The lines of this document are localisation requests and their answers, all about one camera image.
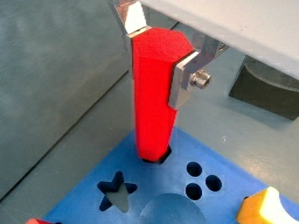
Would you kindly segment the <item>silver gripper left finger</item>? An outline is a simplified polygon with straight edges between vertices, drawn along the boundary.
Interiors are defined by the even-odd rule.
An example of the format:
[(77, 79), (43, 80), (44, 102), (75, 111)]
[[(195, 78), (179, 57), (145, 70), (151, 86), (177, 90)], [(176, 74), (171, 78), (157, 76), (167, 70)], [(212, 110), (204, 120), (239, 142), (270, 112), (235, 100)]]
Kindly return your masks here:
[(127, 38), (132, 38), (149, 29), (143, 5), (137, 0), (112, 0), (112, 8)]

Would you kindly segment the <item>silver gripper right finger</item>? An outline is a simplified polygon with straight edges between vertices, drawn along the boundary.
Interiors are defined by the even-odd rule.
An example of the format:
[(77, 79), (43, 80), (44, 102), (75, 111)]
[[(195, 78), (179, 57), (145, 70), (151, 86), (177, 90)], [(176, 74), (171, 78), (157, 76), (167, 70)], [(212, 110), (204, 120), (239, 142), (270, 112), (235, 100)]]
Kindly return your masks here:
[(224, 53), (230, 46), (196, 31), (192, 34), (193, 51), (177, 62), (172, 71), (168, 105), (177, 109), (191, 98), (195, 88), (204, 89), (211, 83), (205, 66)]

